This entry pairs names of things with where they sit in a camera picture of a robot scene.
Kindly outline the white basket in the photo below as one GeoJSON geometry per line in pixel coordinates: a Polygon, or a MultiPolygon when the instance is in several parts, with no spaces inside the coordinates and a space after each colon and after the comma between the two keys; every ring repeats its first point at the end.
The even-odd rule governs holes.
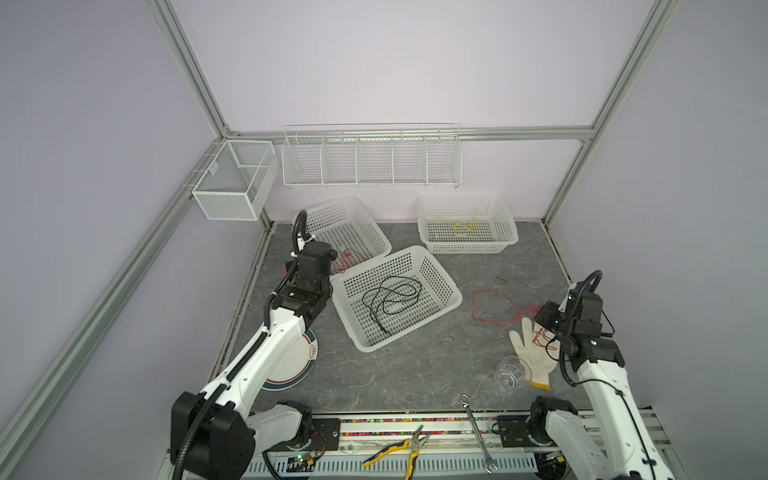
{"type": "Polygon", "coordinates": [[[437,258],[411,246],[368,260],[331,281],[343,326],[372,353],[457,309],[463,295],[437,258]]]}
{"type": "Polygon", "coordinates": [[[331,266],[332,279],[392,251],[386,235],[355,196],[325,201],[305,211],[307,233],[317,241],[328,243],[338,253],[331,266]]]}
{"type": "Polygon", "coordinates": [[[435,255],[498,254],[519,241],[511,209],[499,195],[423,195],[416,209],[420,239],[435,255]]]}

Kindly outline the white basket back right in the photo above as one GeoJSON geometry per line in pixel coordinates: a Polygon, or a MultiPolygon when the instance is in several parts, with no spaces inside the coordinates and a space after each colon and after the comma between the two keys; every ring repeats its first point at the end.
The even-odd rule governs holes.
{"type": "Polygon", "coordinates": [[[498,254],[519,241],[511,209],[499,195],[423,195],[416,209],[420,239],[435,255],[498,254]]]}

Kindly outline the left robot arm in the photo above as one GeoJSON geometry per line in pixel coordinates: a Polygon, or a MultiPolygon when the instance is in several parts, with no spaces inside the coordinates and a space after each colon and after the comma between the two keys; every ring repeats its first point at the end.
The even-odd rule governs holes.
{"type": "Polygon", "coordinates": [[[337,256],[309,233],[308,214],[300,211],[287,273],[265,301],[261,327],[200,392],[184,392],[172,406],[173,478],[190,472],[204,479],[239,479],[255,454],[281,443],[310,443],[310,407],[287,401],[260,413],[251,408],[272,371],[331,299],[337,256]]]}

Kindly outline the white mesh wall box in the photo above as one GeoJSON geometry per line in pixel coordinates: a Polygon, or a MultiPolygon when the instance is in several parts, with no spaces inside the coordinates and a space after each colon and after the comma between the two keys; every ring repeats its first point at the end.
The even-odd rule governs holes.
{"type": "Polygon", "coordinates": [[[278,171],[272,142],[225,140],[192,194],[208,220],[258,221],[278,171]]]}

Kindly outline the yellow handled pliers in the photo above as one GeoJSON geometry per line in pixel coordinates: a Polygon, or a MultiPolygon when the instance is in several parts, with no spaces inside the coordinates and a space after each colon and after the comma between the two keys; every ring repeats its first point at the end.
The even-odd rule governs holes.
{"type": "Polygon", "coordinates": [[[406,438],[405,440],[389,444],[383,447],[374,455],[368,457],[363,462],[363,467],[369,468],[388,455],[396,453],[407,453],[408,458],[406,462],[404,479],[412,480],[416,471],[416,465],[418,457],[421,453],[421,449],[428,442],[430,437],[431,435],[429,433],[423,434],[423,426],[419,425],[410,437],[406,438]]]}

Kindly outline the white basket back left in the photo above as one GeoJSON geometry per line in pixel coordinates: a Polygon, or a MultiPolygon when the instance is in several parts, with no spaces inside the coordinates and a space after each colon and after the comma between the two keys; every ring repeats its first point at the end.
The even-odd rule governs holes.
{"type": "Polygon", "coordinates": [[[355,196],[325,201],[305,211],[307,233],[317,241],[328,243],[338,253],[331,266],[332,279],[392,251],[386,235],[355,196]]]}

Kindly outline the clear plastic cup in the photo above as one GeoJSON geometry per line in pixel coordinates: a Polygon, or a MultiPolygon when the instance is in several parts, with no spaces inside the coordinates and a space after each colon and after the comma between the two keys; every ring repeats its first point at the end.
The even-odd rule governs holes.
{"type": "Polygon", "coordinates": [[[500,393],[512,393],[530,384],[529,365],[515,355],[502,357],[496,366],[494,382],[500,393]]]}

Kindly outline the round plate green rim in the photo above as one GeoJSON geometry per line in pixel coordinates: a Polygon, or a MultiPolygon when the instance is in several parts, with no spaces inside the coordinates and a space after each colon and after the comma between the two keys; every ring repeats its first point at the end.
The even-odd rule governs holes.
{"type": "Polygon", "coordinates": [[[317,338],[314,332],[308,329],[272,370],[262,389],[282,391],[299,384],[311,373],[317,360],[318,350],[317,338]]]}

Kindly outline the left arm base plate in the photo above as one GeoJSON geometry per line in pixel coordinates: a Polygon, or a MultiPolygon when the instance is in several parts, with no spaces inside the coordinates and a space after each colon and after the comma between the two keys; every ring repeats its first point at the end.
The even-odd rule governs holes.
{"type": "Polygon", "coordinates": [[[306,439],[290,440],[276,444],[269,452],[289,451],[336,451],[341,440],[341,419],[338,417],[314,418],[306,439]]]}

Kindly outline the silver wrench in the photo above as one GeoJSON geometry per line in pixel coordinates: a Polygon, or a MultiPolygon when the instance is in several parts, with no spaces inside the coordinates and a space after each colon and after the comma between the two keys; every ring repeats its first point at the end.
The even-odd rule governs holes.
{"type": "Polygon", "coordinates": [[[480,428],[479,428],[479,426],[477,424],[477,421],[476,421],[476,419],[474,417],[472,408],[470,406],[469,396],[467,394],[465,394],[465,393],[462,393],[460,395],[460,397],[459,397],[459,401],[460,401],[460,403],[461,403],[461,405],[462,405],[462,407],[463,407],[463,409],[465,411],[465,414],[466,414],[467,420],[468,420],[468,422],[469,422],[469,424],[471,426],[474,438],[475,438],[478,446],[481,449],[481,452],[482,452],[482,455],[483,455],[483,458],[484,458],[484,470],[488,474],[493,474],[493,473],[495,473],[498,470],[498,465],[495,462],[495,460],[492,458],[492,456],[491,456],[491,454],[490,454],[490,452],[488,450],[488,447],[487,447],[487,445],[486,445],[486,443],[485,443],[485,441],[484,441],[484,439],[482,437],[482,433],[480,431],[480,428]]]}

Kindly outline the white basket centre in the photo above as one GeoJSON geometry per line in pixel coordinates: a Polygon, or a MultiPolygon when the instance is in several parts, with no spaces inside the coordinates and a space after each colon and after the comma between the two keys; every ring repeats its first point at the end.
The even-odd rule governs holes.
{"type": "Polygon", "coordinates": [[[368,260],[331,281],[343,326],[372,353],[457,309],[463,295],[437,258],[411,246],[368,260]]]}

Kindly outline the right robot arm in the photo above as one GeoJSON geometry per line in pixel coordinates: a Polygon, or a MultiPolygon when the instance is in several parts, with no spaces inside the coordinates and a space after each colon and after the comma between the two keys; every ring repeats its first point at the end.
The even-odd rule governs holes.
{"type": "Polygon", "coordinates": [[[563,302],[546,302],[534,317],[559,343],[557,365],[565,382],[586,391],[602,443],[570,402],[548,396],[531,406],[529,435],[556,446],[578,479],[672,479],[633,398],[623,355],[602,331],[603,301],[596,293],[602,277],[593,271],[563,302]]]}

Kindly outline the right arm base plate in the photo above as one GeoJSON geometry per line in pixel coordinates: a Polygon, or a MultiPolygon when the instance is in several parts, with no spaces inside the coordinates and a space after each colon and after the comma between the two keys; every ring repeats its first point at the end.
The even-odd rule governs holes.
{"type": "Polygon", "coordinates": [[[528,420],[528,414],[498,415],[492,430],[498,434],[504,448],[539,447],[530,434],[528,420]]]}

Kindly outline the white work glove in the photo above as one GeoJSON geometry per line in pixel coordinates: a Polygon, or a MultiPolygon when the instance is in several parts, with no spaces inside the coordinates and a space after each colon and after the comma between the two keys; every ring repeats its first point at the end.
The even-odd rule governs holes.
{"type": "Polygon", "coordinates": [[[520,330],[509,338],[515,355],[528,367],[527,380],[533,387],[549,390],[550,374],[558,366],[560,341],[555,334],[528,317],[520,320],[520,330]]]}

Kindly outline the aluminium frame rails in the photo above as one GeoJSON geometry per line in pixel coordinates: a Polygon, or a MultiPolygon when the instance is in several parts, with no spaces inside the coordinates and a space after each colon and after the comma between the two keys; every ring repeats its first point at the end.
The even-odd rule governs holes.
{"type": "Polygon", "coordinates": [[[296,402],[279,403],[270,410],[244,417],[214,406],[193,436],[185,468],[218,469],[243,463],[250,455],[270,451],[337,451],[350,447],[372,448],[375,444],[399,443],[410,438],[430,437],[441,445],[461,448],[557,449],[542,425],[535,425],[525,412],[465,412],[406,415],[340,415],[315,417],[296,402]]]}

